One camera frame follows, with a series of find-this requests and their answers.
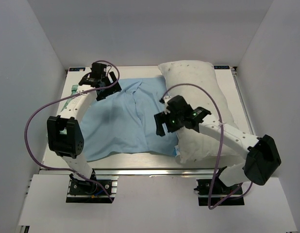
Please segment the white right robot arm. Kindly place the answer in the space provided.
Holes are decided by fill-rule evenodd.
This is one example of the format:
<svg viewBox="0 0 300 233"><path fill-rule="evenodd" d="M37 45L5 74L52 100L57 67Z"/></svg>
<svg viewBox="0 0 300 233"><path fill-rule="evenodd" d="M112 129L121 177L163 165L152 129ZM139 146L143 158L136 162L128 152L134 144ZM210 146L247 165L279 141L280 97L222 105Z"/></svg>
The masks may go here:
<svg viewBox="0 0 300 233"><path fill-rule="evenodd" d="M165 136L164 126L169 133L182 128L194 130L222 142L244 158L243 163L218 172L214 181L217 192L224 194L231 186L243 182L265 185L280 166L279 152L271 136L258 137L223 124L209 110L193 109L180 95L160 99L160 102L165 105L165 110L154 115L157 135Z"/></svg>

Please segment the blue green satin pillowcase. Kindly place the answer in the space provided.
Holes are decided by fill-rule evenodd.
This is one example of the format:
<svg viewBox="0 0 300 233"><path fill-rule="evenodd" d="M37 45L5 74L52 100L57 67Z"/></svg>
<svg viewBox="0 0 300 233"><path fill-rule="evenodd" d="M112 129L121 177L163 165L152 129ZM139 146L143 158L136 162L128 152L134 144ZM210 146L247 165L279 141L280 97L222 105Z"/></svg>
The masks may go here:
<svg viewBox="0 0 300 233"><path fill-rule="evenodd" d="M156 135L154 115L164 110L159 99L167 89L165 79L121 79L119 84L120 92L101 101L94 100L80 122L87 161L112 153L176 156L176 133Z"/></svg>

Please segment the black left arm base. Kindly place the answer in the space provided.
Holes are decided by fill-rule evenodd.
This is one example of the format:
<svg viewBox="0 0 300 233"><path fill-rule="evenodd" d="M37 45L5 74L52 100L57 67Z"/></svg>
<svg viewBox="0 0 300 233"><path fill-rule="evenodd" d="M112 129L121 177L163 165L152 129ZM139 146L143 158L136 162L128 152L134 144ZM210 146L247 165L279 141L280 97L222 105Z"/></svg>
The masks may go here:
<svg viewBox="0 0 300 233"><path fill-rule="evenodd" d="M117 193L117 178L102 178L97 181L104 187L112 200L99 185L70 179L66 203L112 203Z"/></svg>

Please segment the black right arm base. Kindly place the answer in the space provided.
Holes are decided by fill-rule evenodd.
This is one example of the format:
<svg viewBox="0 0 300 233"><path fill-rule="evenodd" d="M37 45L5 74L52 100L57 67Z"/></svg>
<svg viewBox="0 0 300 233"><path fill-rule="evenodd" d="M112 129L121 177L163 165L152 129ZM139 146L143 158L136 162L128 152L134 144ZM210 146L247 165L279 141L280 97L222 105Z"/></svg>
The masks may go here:
<svg viewBox="0 0 300 233"><path fill-rule="evenodd" d="M208 196L210 191L212 179L197 179L197 186L193 189L194 193L198 195L199 206L208 206ZM215 179L215 183L212 190L212 196L210 199L210 205L214 206L216 203L224 199L227 195L232 193L238 188L239 184L235 184L230 187L225 187L218 178ZM242 197L243 190L240 187L233 195L223 201L220 206L244 206L244 198Z"/></svg>

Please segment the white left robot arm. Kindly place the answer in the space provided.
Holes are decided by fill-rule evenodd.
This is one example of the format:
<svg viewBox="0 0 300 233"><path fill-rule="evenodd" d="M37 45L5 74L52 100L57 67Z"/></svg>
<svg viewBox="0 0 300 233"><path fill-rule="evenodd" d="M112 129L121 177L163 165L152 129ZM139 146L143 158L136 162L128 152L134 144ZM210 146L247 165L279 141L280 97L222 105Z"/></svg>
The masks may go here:
<svg viewBox="0 0 300 233"><path fill-rule="evenodd" d="M94 101L106 99L121 91L118 77L114 72L108 74L107 67L113 66L107 61L96 61L91 71L78 83L76 93L58 116L47 120L49 149L61 157L73 172L73 178L81 181L81 189L91 194L97 189L97 181L92 179L93 169L83 154L84 138L80 122Z"/></svg>

